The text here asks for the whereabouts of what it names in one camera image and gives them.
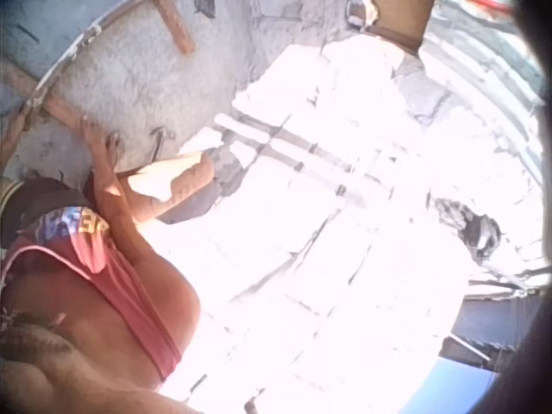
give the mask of leg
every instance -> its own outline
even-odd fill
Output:
[[[144,223],[204,188],[215,169],[207,154],[194,153],[118,175],[134,219]]]

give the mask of concrete wall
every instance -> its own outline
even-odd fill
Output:
[[[114,3],[2,2],[3,54],[39,78]],[[235,91],[250,80],[255,54],[249,3],[217,0],[215,20],[195,13],[192,1],[176,3],[197,45],[192,55],[179,52],[156,8],[146,1],[79,55],[54,89],[107,129],[122,132],[127,149],[121,170],[151,160],[154,141],[148,134],[159,126],[177,136],[162,156],[176,154],[214,115],[227,112]],[[18,99],[8,91],[4,95],[7,112]],[[71,184],[77,184],[87,154],[55,120],[46,117],[43,122],[24,137],[7,173],[18,175],[31,166],[57,176],[53,168],[60,164],[59,154],[72,154],[77,165],[64,169],[75,181]]]

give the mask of skin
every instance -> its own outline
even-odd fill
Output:
[[[21,117],[15,117],[16,125],[22,124]],[[99,213],[184,353],[198,323],[198,296],[137,230],[110,161],[115,148],[106,146],[98,130],[94,122],[83,119],[82,136],[93,159]],[[34,319],[57,321],[54,329],[31,322],[4,330],[0,395],[13,406],[40,413],[192,412],[154,392],[161,385],[157,368],[96,288],[40,252],[23,253],[9,272],[15,277],[3,290],[3,307]],[[30,344],[33,352],[25,352],[21,343]],[[64,352],[52,352],[52,344],[59,344]],[[28,402],[28,395],[37,398]]]

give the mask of hand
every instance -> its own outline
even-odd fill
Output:
[[[86,115],[80,120],[80,130],[85,139],[85,144],[92,154],[105,148],[104,132],[96,122]]]

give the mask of wooden stick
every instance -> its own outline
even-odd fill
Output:
[[[30,96],[38,85],[35,78],[3,56],[0,57],[0,74],[2,82],[8,85],[17,95],[25,98]],[[83,114],[63,97],[58,97],[51,92],[48,93],[42,103],[42,108],[65,124],[74,134],[80,135],[80,121]],[[10,143],[10,145],[16,146],[17,142]]]
[[[196,45],[191,38],[190,32],[184,25],[184,21],[182,20],[179,10],[176,8],[174,0],[154,0],[154,4],[163,22],[165,22],[171,32],[172,39],[176,43],[176,46],[178,46],[184,55],[192,53]]]

